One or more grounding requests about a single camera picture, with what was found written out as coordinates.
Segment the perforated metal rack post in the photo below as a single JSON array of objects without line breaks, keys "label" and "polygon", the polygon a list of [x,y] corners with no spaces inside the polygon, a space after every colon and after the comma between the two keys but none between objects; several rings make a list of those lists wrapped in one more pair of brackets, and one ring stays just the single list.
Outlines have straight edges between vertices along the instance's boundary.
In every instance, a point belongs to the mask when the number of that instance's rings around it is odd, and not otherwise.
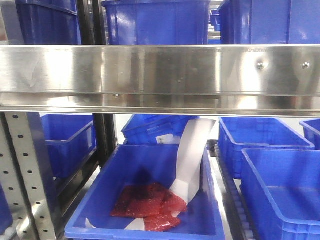
[{"label": "perforated metal rack post", "polygon": [[0,181],[18,238],[39,239],[4,113],[0,113]]},{"label": "perforated metal rack post", "polygon": [[5,117],[40,239],[56,240],[61,213],[40,114],[6,112]]}]

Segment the plastic crate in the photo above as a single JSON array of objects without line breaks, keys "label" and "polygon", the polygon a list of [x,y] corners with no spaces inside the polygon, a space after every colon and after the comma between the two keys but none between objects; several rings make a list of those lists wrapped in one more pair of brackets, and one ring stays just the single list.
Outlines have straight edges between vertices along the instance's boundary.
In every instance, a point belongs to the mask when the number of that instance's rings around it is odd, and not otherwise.
[{"label": "plastic crate", "polygon": [[25,44],[81,44],[75,0],[15,0],[15,2]]},{"label": "plastic crate", "polygon": [[313,150],[315,145],[277,118],[220,117],[221,157],[235,179],[241,179],[244,148]]},{"label": "plastic crate", "polygon": [[217,9],[210,10],[210,23],[216,32],[220,32],[220,13]]},{"label": "plastic crate", "polygon": [[123,127],[128,144],[178,144],[189,120],[197,116],[133,115]]},{"label": "plastic crate", "polygon": [[47,114],[41,121],[53,175],[68,178],[96,148],[93,116]]},{"label": "plastic crate", "polygon": [[210,0],[108,0],[111,45],[208,43]]},{"label": "plastic crate", "polygon": [[208,44],[210,45],[219,45],[221,44],[221,39],[209,39]]},{"label": "plastic crate", "polygon": [[319,44],[320,1],[227,0],[222,44]]},{"label": "plastic crate", "polygon": [[0,184],[0,235],[3,235],[13,223],[12,215],[6,200],[5,193]]},{"label": "plastic crate", "polygon": [[243,154],[241,191],[261,239],[320,239],[320,151]]},{"label": "plastic crate", "polygon": [[[125,185],[159,182],[169,188],[176,177],[177,153],[177,145],[120,145],[66,225],[65,236],[91,240],[224,240],[207,151],[201,163],[200,190],[188,204],[188,211],[179,215],[180,225],[167,232],[124,230],[133,219],[110,216]],[[96,228],[86,227],[86,219]]]},{"label": "plastic crate", "polygon": [[315,145],[315,150],[320,150],[320,119],[301,121],[304,137]]}]

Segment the bolt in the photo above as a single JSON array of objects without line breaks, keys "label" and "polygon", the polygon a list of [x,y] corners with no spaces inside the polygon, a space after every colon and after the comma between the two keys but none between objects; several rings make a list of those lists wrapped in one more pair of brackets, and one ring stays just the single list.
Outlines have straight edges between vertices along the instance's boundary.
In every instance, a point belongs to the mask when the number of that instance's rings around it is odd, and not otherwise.
[{"label": "bolt", "polygon": [[309,62],[305,62],[304,64],[302,64],[302,68],[303,69],[307,69],[310,67],[310,63]]},{"label": "bolt", "polygon": [[259,62],[259,63],[257,64],[257,67],[258,67],[258,69],[262,70],[262,69],[265,68],[265,64],[264,64],[263,62]]}]

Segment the white paper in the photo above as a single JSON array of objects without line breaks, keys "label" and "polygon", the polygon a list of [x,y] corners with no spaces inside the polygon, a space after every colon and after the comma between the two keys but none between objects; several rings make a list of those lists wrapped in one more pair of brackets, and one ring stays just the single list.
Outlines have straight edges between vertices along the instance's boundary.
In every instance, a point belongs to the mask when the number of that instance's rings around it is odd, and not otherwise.
[{"label": "white paper", "polygon": [[126,228],[126,230],[145,230],[145,221],[143,218],[136,218]]},{"label": "white paper", "polygon": [[85,228],[87,229],[95,229],[96,227],[91,224],[88,218],[85,219]]},{"label": "white paper", "polygon": [[92,128],[91,127],[86,131],[86,138],[88,140],[88,148],[91,148],[92,147]]},{"label": "white paper", "polygon": [[173,134],[166,134],[166,135],[156,136],[155,139],[158,144],[173,144],[175,140],[175,136]]},{"label": "white paper", "polygon": [[[211,119],[193,119],[187,123],[178,149],[176,179],[170,190],[187,204],[192,201],[200,188],[200,166],[208,136],[216,123]],[[145,230],[142,218],[136,218],[126,230]]]}]

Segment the stainless steel shelf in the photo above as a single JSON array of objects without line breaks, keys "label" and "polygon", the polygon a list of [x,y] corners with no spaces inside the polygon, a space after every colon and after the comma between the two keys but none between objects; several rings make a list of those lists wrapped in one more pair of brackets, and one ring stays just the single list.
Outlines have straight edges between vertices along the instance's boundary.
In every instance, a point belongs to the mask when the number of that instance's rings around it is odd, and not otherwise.
[{"label": "stainless steel shelf", "polygon": [[3,112],[320,114],[320,45],[7,45],[0,57]]}]

